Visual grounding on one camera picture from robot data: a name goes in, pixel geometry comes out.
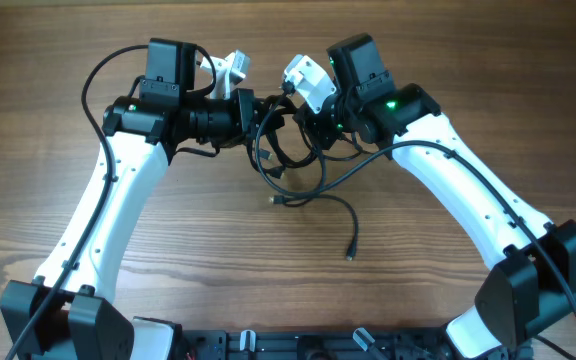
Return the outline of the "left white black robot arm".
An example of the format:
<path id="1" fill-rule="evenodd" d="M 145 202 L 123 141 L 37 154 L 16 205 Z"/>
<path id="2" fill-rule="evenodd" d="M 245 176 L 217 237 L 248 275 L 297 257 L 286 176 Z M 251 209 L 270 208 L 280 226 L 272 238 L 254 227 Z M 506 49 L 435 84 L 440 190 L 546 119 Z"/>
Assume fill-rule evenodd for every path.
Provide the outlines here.
<path id="1" fill-rule="evenodd" d="M 251 142 L 261 102 L 241 87 L 249 58 L 152 39 L 147 65 L 93 123 L 97 164 L 57 246 L 29 282 L 6 286 L 0 309 L 18 359 L 189 359 L 179 324 L 127 318 L 113 302 L 136 223 L 175 155 L 214 157 Z"/>

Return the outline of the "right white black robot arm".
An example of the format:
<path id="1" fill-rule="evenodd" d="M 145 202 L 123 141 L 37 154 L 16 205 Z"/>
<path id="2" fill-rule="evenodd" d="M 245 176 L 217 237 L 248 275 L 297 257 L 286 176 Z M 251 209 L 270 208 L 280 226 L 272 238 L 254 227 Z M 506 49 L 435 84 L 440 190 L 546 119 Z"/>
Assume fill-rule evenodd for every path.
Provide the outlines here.
<path id="1" fill-rule="evenodd" d="M 297 112 L 329 148 L 357 134 L 414 175 L 470 237 L 488 275 L 473 305 L 445 328 L 462 359 L 515 350 L 566 316 L 576 320 L 576 222 L 553 223 L 518 197 L 462 141 L 419 85 L 397 87 L 373 38 L 332 45 L 330 68 L 296 56 L 283 78 L 303 98 Z"/>

